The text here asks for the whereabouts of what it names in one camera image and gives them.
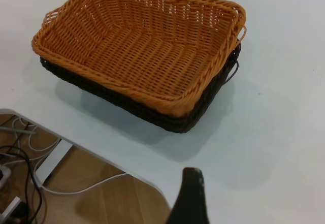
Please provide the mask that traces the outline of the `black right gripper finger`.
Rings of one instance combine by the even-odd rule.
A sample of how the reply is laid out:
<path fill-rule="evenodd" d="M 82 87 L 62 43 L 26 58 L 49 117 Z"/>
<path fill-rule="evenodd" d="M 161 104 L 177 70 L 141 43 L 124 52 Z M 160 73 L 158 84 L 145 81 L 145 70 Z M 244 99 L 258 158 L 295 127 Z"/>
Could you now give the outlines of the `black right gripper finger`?
<path fill-rule="evenodd" d="M 180 191 L 166 223 L 209 223 L 200 169 L 183 169 Z"/>

